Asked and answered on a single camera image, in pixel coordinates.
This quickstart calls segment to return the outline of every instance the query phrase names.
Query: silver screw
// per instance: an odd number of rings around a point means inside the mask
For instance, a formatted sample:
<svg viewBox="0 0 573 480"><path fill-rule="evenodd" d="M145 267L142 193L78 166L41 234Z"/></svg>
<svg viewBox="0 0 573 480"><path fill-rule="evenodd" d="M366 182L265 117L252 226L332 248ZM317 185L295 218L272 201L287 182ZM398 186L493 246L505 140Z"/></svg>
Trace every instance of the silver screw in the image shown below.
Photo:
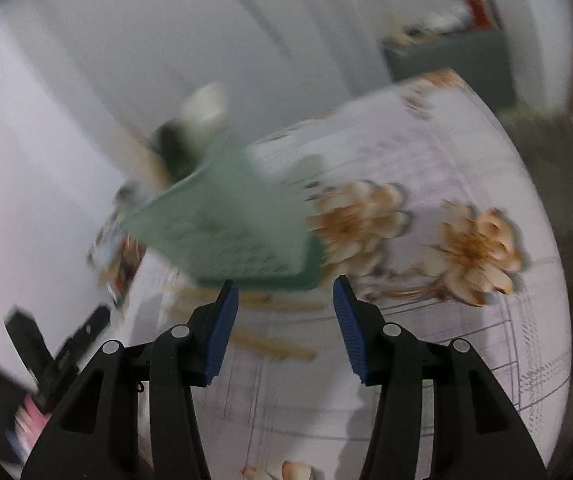
<svg viewBox="0 0 573 480"><path fill-rule="evenodd" d="M191 332L191 329L188 326L177 325L177 326L173 327L173 329L170 331L170 334L177 339L182 339L183 337L186 337L187 335L189 335L190 332Z"/></svg>
<svg viewBox="0 0 573 480"><path fill-rule="evenodd" d="M458 352L466 354L468 351L470 351L471 345L468 344L468 342L465 341L464 339L456 339L453 342L453 348L455 348L455 350L457 350Z"/></svg>
<svg viewBox="0 0 573 480"><path fill-rule="evenodd" d="M382 327L382 332L391 337L397 337L403 332L403 329L395 323L387 323Z"/></svg>
<svg viewBox="0 0 573 480"><path fill-rule="evenodd" d="M120 349L120 343L117 341L107 341L102 345L102 351L105 354L115 354Z"/></svg>

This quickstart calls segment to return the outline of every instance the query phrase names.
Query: white tablecloth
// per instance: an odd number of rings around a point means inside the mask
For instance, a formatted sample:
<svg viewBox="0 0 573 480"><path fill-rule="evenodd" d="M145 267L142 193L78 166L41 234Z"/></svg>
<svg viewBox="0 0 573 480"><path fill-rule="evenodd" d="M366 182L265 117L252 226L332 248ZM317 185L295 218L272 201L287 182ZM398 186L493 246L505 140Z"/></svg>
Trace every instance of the white tablecloth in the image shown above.
<svg viewBox="0 0 573 480"><path fill-rule="evenodd" d="M566 285L547 216L510 140L480 99L458 85L418 95L418 84L369 95L326 119L270 136L251 151L267 173L283 178L307 155L319 155L305 158L299 170L305 178L325 185L355 178L400 184L413 224L408 234L390 240L387 264L397 269L417 260L421 243L437 241L443 199L480 210L498 207L514 223L527 257L515 294L494 295L482 308L451 300L379 306L387 321L419 339L468 339L512 399L546 463L563 419L571 365ZM147 254L121 330L126 343L144 342L172 324L164 309L158 316L158 300L147 300L175 278L159 257ZM316 360L271 362L230 346L219 377L195 390L214 480L239 478L246 464L279 478L283 460L311 463L326 479L359 476L379 391L362 386L351 371L330 292L295 296L324 300L327 308L252 316L240 310L236 323L315 348ZM423 391L417 478L429 474L433 444L433 393L430 387Z"/></svg>

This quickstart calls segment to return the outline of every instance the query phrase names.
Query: floral tablecloth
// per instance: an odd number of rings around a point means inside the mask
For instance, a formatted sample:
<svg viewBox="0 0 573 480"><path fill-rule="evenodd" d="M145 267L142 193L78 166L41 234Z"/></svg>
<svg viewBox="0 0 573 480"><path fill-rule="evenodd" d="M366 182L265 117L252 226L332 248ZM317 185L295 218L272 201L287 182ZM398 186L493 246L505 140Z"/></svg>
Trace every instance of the floral tablecloth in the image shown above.
<svg viewBox="0 0 573 480"><path fill-rule="evenodd" d="M390 268L412 266L419 246L438 241L442 200L479 210L495 207L512 221L525 257L514 294L494 293L481 308L437 298L388 298L378 306L387 321L419 339L469 340L548 462L563 420L571 366L563 269L529 175L479 97L453 73L414 80L267 137L250 152L267 174L301 192L356 179L399 184L412 220L403 236L387 240ZM164 283L177 279L153 251L147 254L132 286L125 343L144 342L174 323L164 309L148 306L147 314L140 308ZM314 349L317 357L277 362L229 346L220 375L194 393L212 478L239 478L245 465L279 478L282 461L295 460L310 463L326 479L356 480L379 391L362 386L351 371L330 292L284 296L326 306L300 313L241 309L236 326L288 339ZM417 478L429 474L433 445L433 392L431 387L423 392Z"/></svg>

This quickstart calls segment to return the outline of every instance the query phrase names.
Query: table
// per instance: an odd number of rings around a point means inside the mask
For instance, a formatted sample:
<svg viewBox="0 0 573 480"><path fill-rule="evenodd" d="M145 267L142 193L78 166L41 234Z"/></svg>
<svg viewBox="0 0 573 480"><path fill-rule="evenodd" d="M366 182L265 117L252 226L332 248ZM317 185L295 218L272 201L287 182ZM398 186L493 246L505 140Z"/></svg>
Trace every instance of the table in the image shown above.
<svg viewBox="0 0 573 480"><path fill-rule="evenodd" d="M563 420L571 366L563 269L529 175L479 97L454 73L413 80L346 104L322 120L296 124L250 152L267 173L282 179L300 161L309 172L305 178L325 184L356 178L399 183L413 228L388 242L388 264L396 268L413 263L420 243L437 241L441 200L471 203L480 210L498 207L518 227L528 263L516 293L496 294L482 308L435 299L390 300L379 306L387 321L420 339L468 339L548 462ZM153 251L147 254L120 330L125 343L151 340L174 323L160 308L169 298L159 294L165 283L177 279L177 271ZM323 473L320 478L359 476L379 391L362 386L351 371L330 292L289 296L317 298L327 306L297 314L241 309L236 325L315 348L313 362L271 362L230 346L220 376L209 388L195 389L196 416L214 479L237 478L246 464L279 478L283 460L310 463ZM429 474L432 405L432 389L425 387L417 478Z"/></svg>

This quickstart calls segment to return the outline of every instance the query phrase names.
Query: red object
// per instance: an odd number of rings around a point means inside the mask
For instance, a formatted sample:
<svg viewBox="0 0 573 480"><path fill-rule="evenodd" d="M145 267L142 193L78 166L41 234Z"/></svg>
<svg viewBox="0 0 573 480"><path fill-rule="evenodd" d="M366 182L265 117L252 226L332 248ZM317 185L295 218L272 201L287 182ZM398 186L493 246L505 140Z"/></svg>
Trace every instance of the red object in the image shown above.
<svg viewBox="0 0 573 480"><path fill-rule="evenodd" d="M493 24L487 16L486 9L484 9L484 2L482 0L465 0L469 9L471 9L471 15L473 16L473 23L471 28L491 28Z"/></svg>

